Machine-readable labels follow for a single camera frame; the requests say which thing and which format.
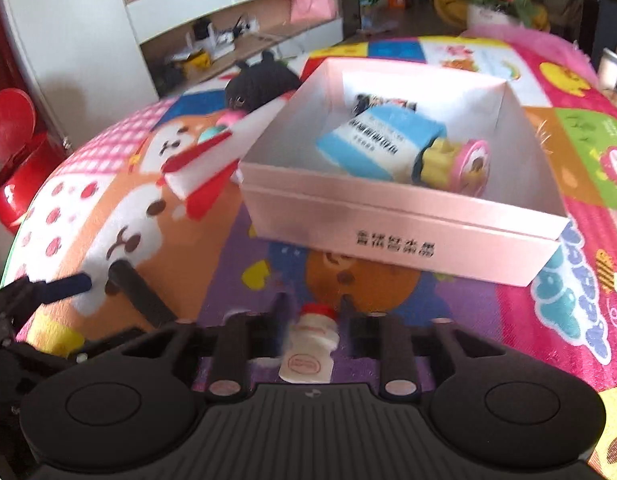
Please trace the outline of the small yogurt drink bottle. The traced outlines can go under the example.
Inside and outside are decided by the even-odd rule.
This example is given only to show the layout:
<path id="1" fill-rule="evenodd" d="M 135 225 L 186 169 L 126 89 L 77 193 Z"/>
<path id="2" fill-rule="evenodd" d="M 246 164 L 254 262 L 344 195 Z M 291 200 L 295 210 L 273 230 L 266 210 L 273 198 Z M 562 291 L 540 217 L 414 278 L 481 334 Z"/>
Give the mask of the small yogurt drink bottle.
<path id="1" fill-rule="evenodd" d="M 290 325 L 278 376 L 289 384 L 328 384 L 339 347 L 339 313 L 325 304 L 304 304 Z"/>

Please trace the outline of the white red foam rocket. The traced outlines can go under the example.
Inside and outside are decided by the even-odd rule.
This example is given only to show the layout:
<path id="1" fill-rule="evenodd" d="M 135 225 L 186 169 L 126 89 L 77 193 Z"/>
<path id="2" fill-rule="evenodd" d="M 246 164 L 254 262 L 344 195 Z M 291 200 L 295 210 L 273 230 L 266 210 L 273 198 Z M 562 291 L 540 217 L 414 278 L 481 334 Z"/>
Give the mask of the white red foam rocket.
<path id="1" fill-rule="evenodd" d="M 209 212 L 240 160 L 294 94 L 291 90 L 278 96 L 210 140 L 194 144 L 164 162 L 162 180 L 184 203 L 189 218 L 200 220 Z"/>

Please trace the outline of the pink teal plush lollipop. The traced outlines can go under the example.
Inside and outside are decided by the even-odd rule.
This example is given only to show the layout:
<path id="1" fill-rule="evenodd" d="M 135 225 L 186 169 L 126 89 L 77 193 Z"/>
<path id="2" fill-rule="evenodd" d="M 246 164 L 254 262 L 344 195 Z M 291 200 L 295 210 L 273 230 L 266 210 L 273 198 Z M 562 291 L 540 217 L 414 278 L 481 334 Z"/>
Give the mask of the pink teal plush lollipop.
<path id="1" fill-rule="evenodd" d="M 220 118 L 217 119 L 216 123 L 206 128 L 200 136 L 198 136 L 198 143 L 202 144 L 206 141 L 211 140 L 214 136 L 217 136 L 224 130 L 228 129 L 230 126 L 234 125 L 236 122 L 240 122 L 242 118 L 246 117 L 246 112 L 243 110 L 228 110 L 225 112 Z"/>

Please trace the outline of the yellow pink plush toy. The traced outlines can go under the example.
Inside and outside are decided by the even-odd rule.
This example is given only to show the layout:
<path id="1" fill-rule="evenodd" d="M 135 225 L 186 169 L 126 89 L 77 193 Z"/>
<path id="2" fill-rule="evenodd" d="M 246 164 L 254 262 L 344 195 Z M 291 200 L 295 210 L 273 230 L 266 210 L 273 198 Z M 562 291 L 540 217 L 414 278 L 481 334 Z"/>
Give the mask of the yellow pink plush toy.
<path id="1" fill-rule="evenodd" d="M 487 187 L 490 162 L 487 141 L 455 142 L 438 136 L 418 155 L 412 179 L 428 188 L 479 197 Z"/>

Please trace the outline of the blue white plush milk carton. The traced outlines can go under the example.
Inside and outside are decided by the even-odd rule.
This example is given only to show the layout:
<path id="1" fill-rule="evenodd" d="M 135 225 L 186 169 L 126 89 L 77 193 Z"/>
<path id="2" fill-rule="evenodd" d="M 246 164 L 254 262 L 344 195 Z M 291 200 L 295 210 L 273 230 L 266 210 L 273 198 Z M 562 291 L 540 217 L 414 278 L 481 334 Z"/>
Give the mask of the blue white plush milk carton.
<path id="1" fill-rule="evenodd" d="M 418 155 L 438 136 L 446 136 L 442 122 L 382 104 L 323 134 L 316 148 L 350 176 L 411 184 Z"/>

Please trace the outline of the colourful cartoon play mat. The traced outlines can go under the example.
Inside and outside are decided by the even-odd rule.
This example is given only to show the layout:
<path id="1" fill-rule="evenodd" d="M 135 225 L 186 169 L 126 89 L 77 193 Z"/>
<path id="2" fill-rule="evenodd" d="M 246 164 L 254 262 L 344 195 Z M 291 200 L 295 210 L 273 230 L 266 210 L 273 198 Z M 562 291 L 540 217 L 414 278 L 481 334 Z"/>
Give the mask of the colourful cartoon play mat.
<path id="1" fill-rule="evenodd" d="M 549 40 L 266 56 L 79 148 L 0 284 L 0 476 L 617 479 L 617 109 Z"/>

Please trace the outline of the red trash bin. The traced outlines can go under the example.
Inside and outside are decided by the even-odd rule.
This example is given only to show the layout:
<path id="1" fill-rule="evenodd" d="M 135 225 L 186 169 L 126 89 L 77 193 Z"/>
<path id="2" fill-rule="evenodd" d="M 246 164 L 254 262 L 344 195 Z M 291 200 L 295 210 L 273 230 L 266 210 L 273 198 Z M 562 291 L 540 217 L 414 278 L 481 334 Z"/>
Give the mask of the red trash bin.
<path id="1" fill-rule="evenodd" d="M 36 130 L 36 111 L 22 90 L 0 90 L 0 222 L 17 232 L 33 198 L 66 160 L 66 149 Z"/>

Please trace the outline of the pink cardboard box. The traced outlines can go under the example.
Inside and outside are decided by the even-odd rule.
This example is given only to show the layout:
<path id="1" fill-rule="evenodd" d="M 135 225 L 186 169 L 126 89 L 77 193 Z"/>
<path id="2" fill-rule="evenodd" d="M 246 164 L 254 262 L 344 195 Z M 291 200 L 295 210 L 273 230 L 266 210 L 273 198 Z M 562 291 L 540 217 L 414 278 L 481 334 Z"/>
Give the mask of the pink cardboard box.
<path id="1" fill-rule="evenodd" d="M 363 140 L 389 181 L 357 177 L 318 150 L 361 94 L 402 99 L 441 122 L 450 141 L 487 154 L 478 197 L 419 183 L 417 151 L 380 131 Z M 328 58 L 240 162 L 241 193 L 261 237 L 497 284 L 527 286 L 556 251 L 569 217 L 514 89 L 502 78 L 375 58 Z"/>

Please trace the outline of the black plush cat toy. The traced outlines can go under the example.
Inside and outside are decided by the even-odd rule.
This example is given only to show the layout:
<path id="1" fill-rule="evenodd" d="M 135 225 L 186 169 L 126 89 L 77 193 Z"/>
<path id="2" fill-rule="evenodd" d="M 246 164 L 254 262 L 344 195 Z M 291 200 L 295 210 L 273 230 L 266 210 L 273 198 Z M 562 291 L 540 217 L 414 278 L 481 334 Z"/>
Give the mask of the black plush cat toy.
<path id="1" fill-rule="evenodd" d="M 225 87 L 225 102 L 230 110 L 252 113 L 302 84 L 299 76 L 269 50 L 254 64 L 240 61 L 239 73 Z"/>

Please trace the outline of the yellow banana plush chair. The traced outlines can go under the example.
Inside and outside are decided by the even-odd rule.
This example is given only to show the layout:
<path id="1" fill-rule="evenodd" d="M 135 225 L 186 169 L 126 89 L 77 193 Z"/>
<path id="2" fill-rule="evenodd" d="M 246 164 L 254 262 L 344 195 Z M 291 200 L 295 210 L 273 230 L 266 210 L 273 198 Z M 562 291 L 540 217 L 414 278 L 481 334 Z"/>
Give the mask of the yellow banana plush chair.
<path id="1" fill-rule="evenodd" d="M 456 28 L 467 27 L 468 2 L 466 0 L 433 0 L 435 12 L 446 24 Z"/>

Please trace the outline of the pink gift bag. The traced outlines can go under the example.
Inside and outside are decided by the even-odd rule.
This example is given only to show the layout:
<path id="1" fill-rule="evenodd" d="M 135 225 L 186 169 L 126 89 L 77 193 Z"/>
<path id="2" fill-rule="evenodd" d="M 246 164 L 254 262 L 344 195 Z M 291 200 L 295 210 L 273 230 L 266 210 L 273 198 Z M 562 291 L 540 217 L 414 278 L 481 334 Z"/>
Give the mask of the pink gift bag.
<path id="1" fill-rule="evenodd" d="M 337 18 L 336 0 L 290 0 L 290 22 L 330 21 Z"/>

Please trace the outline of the white metal cup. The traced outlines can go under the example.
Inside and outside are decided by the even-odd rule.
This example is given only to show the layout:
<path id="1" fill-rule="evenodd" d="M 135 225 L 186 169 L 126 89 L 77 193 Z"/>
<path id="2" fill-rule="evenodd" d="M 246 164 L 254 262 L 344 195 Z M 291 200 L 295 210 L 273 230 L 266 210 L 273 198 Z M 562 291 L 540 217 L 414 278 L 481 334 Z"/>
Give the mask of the white metal cup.
<path id="1" fill-rule="evenodd" d="M 617 85 L 617 52 L 604 48 L 601 52 L 597 76 L 599 86 L 603 89 L 614 89 Z"/>

